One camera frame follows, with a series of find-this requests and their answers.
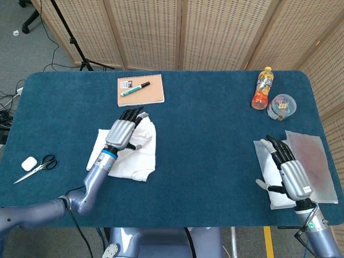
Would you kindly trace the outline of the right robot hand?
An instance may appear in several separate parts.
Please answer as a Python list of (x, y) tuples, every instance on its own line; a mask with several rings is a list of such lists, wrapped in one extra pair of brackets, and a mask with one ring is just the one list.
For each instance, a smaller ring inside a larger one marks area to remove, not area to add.
[(280, 186), (269, 185), (257, 179), (257, 185), (266, 191), (285, 194), (297, 205), (312, 205), (310, 197), (313, 193), (313, 187), (303, 165), (296, 160), (289, 146), (270, 135), (267, 135), (266, 139), (260, 139), (260, 143), (272, 157), (282, 183)]

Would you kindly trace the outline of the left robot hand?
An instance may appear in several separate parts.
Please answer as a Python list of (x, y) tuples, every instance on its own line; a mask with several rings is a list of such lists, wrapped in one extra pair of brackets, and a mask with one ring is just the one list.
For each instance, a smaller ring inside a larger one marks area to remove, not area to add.
[(143, 108), (143, 106), (140, 106), (124, 110), (119, 119), (114, 122), (105, 138), (104, 151), (117, 156), (117, 153), (125, 148), (136, 151), (142, 147), (142, 144), (131, 144), (130, 139), (140, 122), (148, 117), (147, 113), (141, 113)]

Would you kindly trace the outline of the white t-shirt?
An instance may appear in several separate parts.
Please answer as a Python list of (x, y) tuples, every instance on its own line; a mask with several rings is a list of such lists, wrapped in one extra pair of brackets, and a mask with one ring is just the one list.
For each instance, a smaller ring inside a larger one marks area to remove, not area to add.
[[(98, 130), (98, 136), (88, 161), (87, 171), (91, 169), (105, 146), (105, 138), (109, 130)], [(111, 168), (108, 176), (147, 181), (148, 176), (155, 170), (156, 130), (149, 116), (144, 118), (136, 127), (130, 139), (133, 145), (142, 144), (138, 150), (123, 149)]]

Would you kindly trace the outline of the green white marker pen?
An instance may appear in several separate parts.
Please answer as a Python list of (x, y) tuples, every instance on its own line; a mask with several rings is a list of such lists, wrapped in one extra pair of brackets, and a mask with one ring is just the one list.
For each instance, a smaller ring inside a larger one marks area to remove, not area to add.
[(134, 93), (134, 92), (136, 92), (136, 91), (138, 91), (138, 90), (140, 90), (140, 89), (142, 89), (142, 88), (144, 88), (146, 86), (149, 86), (149, 85), (150, 85), (150, 82), (145, 82), (143, 84), (137, 85), (136, 87), (134, 87), (132, 89), (129, 89), (129, 90), (126, 90), (126, 91), (122, 92), (120, 94), (120, 96), (121, 97), (125, 97), (125, 96), (130, 95), (130, 94), (132, 94), (132, 93)]

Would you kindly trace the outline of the frosted plastic bag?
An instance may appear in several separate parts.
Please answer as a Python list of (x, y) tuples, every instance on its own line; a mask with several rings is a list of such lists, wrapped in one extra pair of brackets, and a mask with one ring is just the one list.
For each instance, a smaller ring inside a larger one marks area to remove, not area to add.
[(323, 142), (319, 136), (286, 131), (287, 143), (295, 158), (303, 165), (318, 203), (338, 204)]

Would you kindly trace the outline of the white garment in clear bag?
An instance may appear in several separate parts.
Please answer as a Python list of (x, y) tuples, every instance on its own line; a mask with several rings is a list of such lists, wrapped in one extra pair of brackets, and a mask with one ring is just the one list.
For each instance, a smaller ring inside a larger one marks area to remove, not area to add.
[[(260, 141), (253, 141), (264, 182), (268, 185), (282, 186), (282, 178), (275, 162), (268, 150)], [(286, 194), (268, 191), (270, 208), (272, 210), (287, 209), (296, 206), (295, 201), (289, 199)]]

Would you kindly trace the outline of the brown spiral notebook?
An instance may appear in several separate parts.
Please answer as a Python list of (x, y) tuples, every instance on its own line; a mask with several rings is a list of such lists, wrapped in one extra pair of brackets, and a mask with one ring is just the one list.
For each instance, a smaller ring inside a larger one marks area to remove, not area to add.
[[(137, 85), (150, 82), (146, 86), (130, 95), (121, 97), (120, 94)], [(134, 106), (164, 102), (164, 91), (161, 74), (120, 77), (117, 79), (118, 106)]]

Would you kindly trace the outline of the yellow floor tape strip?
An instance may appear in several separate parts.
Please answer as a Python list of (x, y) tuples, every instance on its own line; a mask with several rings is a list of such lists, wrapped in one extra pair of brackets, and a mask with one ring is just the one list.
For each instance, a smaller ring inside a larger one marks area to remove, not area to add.
[(270, 226), (264, 226), (263, 232), (264, 232), (264, 242), (265, 242), (265, 247), (266, 247), (266, 256), (267, 258), (274, 258), (274, 249), (273, 249), (273, 241), (272, 241)]

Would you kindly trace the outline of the clear jar of coloured clips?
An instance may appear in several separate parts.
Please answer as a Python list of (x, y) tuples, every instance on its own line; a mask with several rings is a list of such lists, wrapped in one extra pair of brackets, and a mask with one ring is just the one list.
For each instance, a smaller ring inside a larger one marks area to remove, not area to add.
[(267, 106), (267, 115), (273, 120), (283, 121), (296, 112), (295, 100), (287, 94), (274, 97)]

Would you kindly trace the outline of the blue carpet table cover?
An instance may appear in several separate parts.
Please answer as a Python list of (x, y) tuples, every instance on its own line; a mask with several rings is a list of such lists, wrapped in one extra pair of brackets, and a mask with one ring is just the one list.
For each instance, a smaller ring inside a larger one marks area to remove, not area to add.
[[(80, 187), (99, 129), (123, 112), (117, 79), (134, 71), (39, 72), (25, 82), (0, 160), (0, 207), (27, 206)], [(156, 128), (156, 166), (146, 182), (107, 177), (87, 227), (294, 226), (292, 209), (272, 210), (253, 141), (285, 131), (325, 140), (310, 81), (276, 71), (272, 95), (297, 102), (285, 121), (250, 103), (257, 71), (162, 71), (165, 100), (147, 105)], [(57, 165), (26, 175), (21, 164), (53, 154)]]

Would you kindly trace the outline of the white pole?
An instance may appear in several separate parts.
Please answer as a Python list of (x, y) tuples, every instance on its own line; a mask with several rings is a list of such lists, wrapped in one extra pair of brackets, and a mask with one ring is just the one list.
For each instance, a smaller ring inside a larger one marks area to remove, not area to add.
[(238, 258), (237, 252), (237, 238), (235, 227), (230, 227), (231, 230), (231, 247), (232, 247), (232, 258)]

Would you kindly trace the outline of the orange drink bottle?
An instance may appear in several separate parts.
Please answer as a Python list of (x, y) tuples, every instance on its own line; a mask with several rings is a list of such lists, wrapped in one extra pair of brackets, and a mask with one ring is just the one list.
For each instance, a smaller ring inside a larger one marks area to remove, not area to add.
[(273, 85), (274, 74), (272, 67), (265, 67), (259, 73), (256, 83), (255, 95), (252, 98), (251, 105), (254, 109), (264, 110), (268, 105), (269, 91)]

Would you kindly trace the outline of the white earbuds case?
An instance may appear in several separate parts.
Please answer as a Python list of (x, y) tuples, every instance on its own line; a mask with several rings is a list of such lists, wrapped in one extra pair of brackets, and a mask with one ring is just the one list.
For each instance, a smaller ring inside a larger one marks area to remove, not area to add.
[(22, 164), (21, 167), (25, 170), (25, 171), (31, 171), (35, 166), (37, 165), (37, 160), (32, 157), (29, 156), (28, 158), (26, 158)]

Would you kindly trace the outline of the black tripod stand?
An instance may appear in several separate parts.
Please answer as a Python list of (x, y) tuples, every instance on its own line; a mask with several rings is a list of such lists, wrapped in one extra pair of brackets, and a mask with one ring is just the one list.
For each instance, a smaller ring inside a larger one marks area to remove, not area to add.
[(83, 68), (86, 68), (88, 71), (94, 71), (94, 69), (93, 69), (93, 67), (91, 66), (91, 64), (101, 66), (101, 67), (104, 68), (104, 70), (107, 70), (107, 69), (114, 70), (114, 67), (111, 67), (111, 66), (108, 66), (108, 65), (99, 63), (99, 62), (95, 62), (95, 61), (92, 61), (92, 60), (89, 60), (89, 59), (87, 59), (87, 58), (84, 56), (84, 54), (83, 54), (83, 52), (82, 52), (82, 50), (81, 50), (81, 48), (80, 48), (80, 46), (79, 46), (79, 44), (78, 44), (76, 38), (74, 37), (72, 31), (70, 30), (70, 28), (69, 28), (69, 26), (68, 26), (68, 24), (67, 24), (67, 22), (66, 22), (66, 20), (65, 20), (65, 18), (64, 18), (64, 16), (63, 16), (63, 14), (61, 13), (61, 10), (59, 9), (59, 7), (58, 7), (56, 1), (55, 1), (55, 0), (50, 0), (50, 2), (51, 2), (51, 4), (52, 4), (52, 6), (54, 7), (56, 13), (58, 14), (60, 20), (62, 21), (62, 24), (63, 24), (63, 26), (65, 27), (65, 29), (66, 29), (66, 31), (67, 31), (69, 37), (70, 37), (69, 43), (70, 43), (71, 45), (74, 45), (74, 46), (75, 46), (75, 48), (76, 48), (76, 50), (77, 50), (79, 56), (80, 56), (81, 59), (82, 59), (82, 61), (81, 61), (81, 66), (80, 66), (80, 71), (82, 71)]

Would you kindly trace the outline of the wicker folding screen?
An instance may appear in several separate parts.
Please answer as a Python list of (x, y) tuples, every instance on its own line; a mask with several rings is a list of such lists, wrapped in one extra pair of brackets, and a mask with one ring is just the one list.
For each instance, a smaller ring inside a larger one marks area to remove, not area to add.
[(344, 188), (344, 0), (56, 0), (86, 57), (124, 70), (301, 70)]

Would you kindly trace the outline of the blue-grey robot torso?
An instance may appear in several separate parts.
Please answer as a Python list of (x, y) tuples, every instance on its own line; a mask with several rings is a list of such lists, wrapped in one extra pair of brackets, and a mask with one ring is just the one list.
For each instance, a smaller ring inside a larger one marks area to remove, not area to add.
[(223, 258), (221, 229), (113, 227), (114, 258)]

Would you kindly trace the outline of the black office chair base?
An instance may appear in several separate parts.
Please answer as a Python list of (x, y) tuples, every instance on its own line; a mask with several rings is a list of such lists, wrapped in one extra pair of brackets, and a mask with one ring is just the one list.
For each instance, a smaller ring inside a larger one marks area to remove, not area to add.
[[(28, 4), (33, 4), (31, 0), (18, 0), (20, 7), (25, 8)], [(22, 24), (21, 30), (24, 34), (29, 34), (29, 26), (40, 16), (39, 11), (34, 10), (31, 16)]]

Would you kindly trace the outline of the black-handled scissors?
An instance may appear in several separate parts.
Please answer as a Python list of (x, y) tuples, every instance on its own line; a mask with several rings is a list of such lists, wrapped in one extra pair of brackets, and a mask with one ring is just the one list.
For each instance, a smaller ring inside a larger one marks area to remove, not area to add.
[(24, 175), (23, 177), (19, 178), (18, 180), (16, 180), (14, 182), (14, 184), (17, 184), (25, 179), (27, 179), (28, 177), (34, 175), (35, 173), (41, 171), (41, 170), (51, 170), (53, 169), (56, 165), (57, 165), (57, 160), (55, 158), (55, 155), (53, 154), (48, 154), (46, 155), (41, 163), (36, 167), (34, 168), (33, 170), (29, 171), (26, 175)]

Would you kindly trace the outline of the silver metal bracket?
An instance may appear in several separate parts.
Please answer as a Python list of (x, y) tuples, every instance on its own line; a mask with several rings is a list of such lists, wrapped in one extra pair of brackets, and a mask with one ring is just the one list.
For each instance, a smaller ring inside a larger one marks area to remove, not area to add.
[(118, 253), (119, 247), (115, 243), (111, 243), (108, 245), (108, 247), (105, 249), (102, 258), (114, 258), (115, 255)]

